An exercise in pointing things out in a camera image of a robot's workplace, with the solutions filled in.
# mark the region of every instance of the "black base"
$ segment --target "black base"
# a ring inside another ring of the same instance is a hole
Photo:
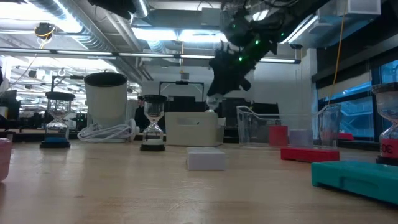
[[[41,149],[69,149],[69,142],[45,142],[40,144]]]
[[[146,151],[146,152],[162,152],[166,150],[164,145],[144,145],[144,144],[142,144],[139,149],[141,151]]]
[[[398,166],[398,159],[391,159],[391,158],[379,156],[376,159],[376,163],[385,164],[385,165],[392,165],[392,166]]]

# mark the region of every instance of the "desk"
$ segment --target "desk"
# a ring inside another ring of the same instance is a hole
[[[140,152],[139,143],[87,144],[69,151],[15,144],[0,185],[0,223],[395,224],[398,209],[312,187],[310,164],[277,149],[224,145],[227,171],[187,171],[184,147]],[[374,161],[376,152],[342,151]]]

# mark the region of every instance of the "hourglass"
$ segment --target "hourglass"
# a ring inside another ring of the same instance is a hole
[[[145,95],[145,116],[150,125],[142,133],[142,151],[164,151],[163,131],[157,122],[164,115],[164,103],[167,98],[161,95]]]
[[[54,120],[45,127],[44,141],[40,148],[69,148],[69,126],[63,118],[69,114],[75,95],[71,93],[47,92],[47,111]]]
[[[398,83],[372,87],[376,95],[377,112],[392,122],[392,126],[380,135],[380,153],[377,163],[398,166]]]

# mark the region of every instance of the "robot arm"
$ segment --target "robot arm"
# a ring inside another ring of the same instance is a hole
[[[329,0],[279,0],[264,4],[279,10],[261,21],[247,21],[245,9],[234,15],[234,20],[226,26],[223,33],[239,52],[231,54],[229,46],[215,51],[215,58],[209,64],[214,71],[214,79],[207,95],[220,96],[240,86],[248,91],[251,87],[245,79],[246,74],[255,69],[256,64],[271,51],[277,54],[277,44],[286,39],[309,15],[325,5]]]

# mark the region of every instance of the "teal case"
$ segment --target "teal case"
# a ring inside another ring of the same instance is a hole
[[[358,161],[314,162],[312,185],[327,185],[398,204],[398,166]]]

